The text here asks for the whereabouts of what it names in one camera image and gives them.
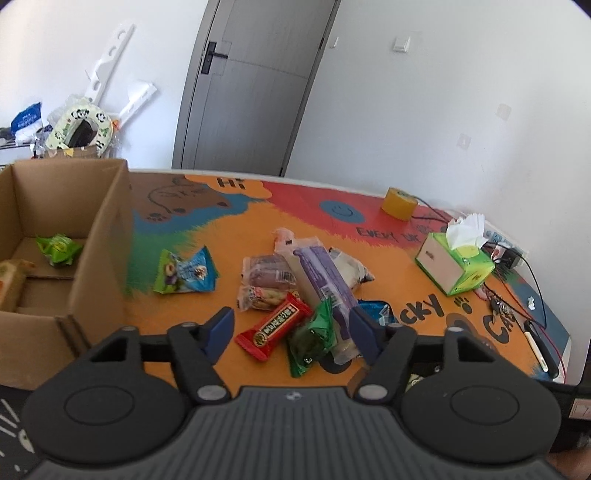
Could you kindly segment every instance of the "red chocolate bar wrapper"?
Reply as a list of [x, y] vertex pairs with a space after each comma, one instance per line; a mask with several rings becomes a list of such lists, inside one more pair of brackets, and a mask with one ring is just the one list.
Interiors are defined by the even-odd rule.
[[285, 301], [271, 314], [253, 328], [237, 335], [234, 340], [254, 358], [266, 362], [279, 340], [310, 315], [311, 308], [288, 293]]

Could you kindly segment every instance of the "snack package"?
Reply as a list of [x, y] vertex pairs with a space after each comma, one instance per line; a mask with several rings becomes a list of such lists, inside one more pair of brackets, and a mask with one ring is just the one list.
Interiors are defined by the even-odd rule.
[[304, 247], [322, 247], [322, 242], [318, 237], [296, 238], [296, 235], [287, 228], [278, 228], [275, 235], [275, 253], [285, 256], [286, 253], [293, 252], [296, 248]]
[[291, 293], [294, 297], [300, 298], [296, 290], [282, 291], [276, 288], [253, 287], [241, 285], [238, 289], [238, 309], [245, 312], [248, 309], [275, 310]]
[[10, 124], [10, 130], [18, 145], [34, 140], [35, 133], [41, 128], [43, 128], [41, 103], [34, 103], [19, 112]]
[[275, 252], [280, 250], [282, 247], [291, 245], [296, 239], [296, 235], [287, 228], [280, 227], [273, 232], [275, 235]]
[[373, 320], [385, 327], [389, 323], [396, 323], [396, 317], [392, 313], [389, 303], [382, 300], [358, 300], [359, 306], [364, 309]]
[[51, 238], [38, 236], [37, 245], [52, 267], [72, 265], [74, 257], [82, 250], [82, 245], [62, 233], [58, 233]]
[[237, 335], [234, 341], [257, 360], [266, 362], [279, 340], [310, 315], [312, 310], [308, 305], [288, 293], [285, 301], [273, 313]]
[[410, 374], [410, 377], [408, 377], [407, 386], [404, 389], [404, 392], [406, 393], [408, 390], [410, 390], [412, 387], [414, 387], [416, 384], [418, 384], [424, 378], [425, 377], [421, 377], [420, 375], [417, 375], [417, 374]]
[[158, 293], [188, 293], [213, 291], [219, 274], [207, 247], [190, 260], [183, 260], [168, 250], [162, 250], [154, 291]]
[[27, 260], [4, 260], [0, 262], [0, 312], [14, 312], [21, 298], [27, 272], [35, 264]]
[[246, 257], [242, 261], [242, 283], [284, 291], [297, 288], [296, 278], [281, 255]]
[[[335, 363], [343, 365], [359, 355], [349, 333], [349, 312], [358, 305], [357, 300], [324, 247], [296, 249], [293, 251], [293, 258], [298, 261], [298, 265], [294, 265], [294, 268], [302, 271], [307, 277], [301, 282], [298, 277], [298, 282], [302, 286], [298, 291], [302, 296], [306, 295], [303, 297], [304, 300], [315, 305], [318, 304], [318, 300], [331, 299], [332, 301], [332, 314], [337, 323], [335, 328], [337, 345], [332, 349], [332, 353]], [[311, 298], [314, 294], [317, 301]]]
[[330, 300], [325, 300], [316, 307], [310, 321], [296, 327], [287, 339], [291, 376], [301, 377], [315, 360], [324, 357], [335, 346], [332, 308]]
[[362, 283], [375, 280], [365, 265], [338, 248], [329, 248], [329, 255], [351, 290], [355, 290]]

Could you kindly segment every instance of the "door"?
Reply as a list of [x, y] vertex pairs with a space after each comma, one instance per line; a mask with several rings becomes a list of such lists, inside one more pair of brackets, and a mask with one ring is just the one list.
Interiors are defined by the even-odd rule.
[[335, 0], [212, 1], [174, 166], [279, 175]]

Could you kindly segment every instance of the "blue snack bag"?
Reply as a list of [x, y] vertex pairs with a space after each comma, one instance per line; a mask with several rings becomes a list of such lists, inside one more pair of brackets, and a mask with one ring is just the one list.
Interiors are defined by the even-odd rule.
[[389, 303], [382, 300], [358, 300], [358, 302], [359, 306], [364, 309], [365, 313], [382, 327], [389, 323], [398, 322]]
[[188, 293], [214, 291], [219, 273], [207, 247], [197, 251], [189, 260], [162, 250], [154, 291], [158, 293]]
[[43, 128], [41, 103], [34, 103], [22, 112], [19, 112], [10, 124], [10, 130], [17, 144], [34, 140], [35, 133], [41, 128]]

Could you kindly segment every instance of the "white wall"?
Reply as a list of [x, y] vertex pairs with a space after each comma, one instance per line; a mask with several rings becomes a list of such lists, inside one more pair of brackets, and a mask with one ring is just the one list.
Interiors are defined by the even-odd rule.
[[[391, 51], [401, 34], [406, 55]], [[287, 176], [484, 213], [530, 251], [577, 382], [591, 336], [591, 20], [569, 0], [342, 0], [336, 36]]]
[[170, 168], [189, 60], [207, 0], [12, 0], [0, 11], [0, 126], [32, 101], [42, 114], [71, 93], [84, 94], [89, 73], [123, 20], [136, 29], [100, 106], [118, 112], [127, 84], [159, 92], [122, 130], [121, 156], [132, 167]]

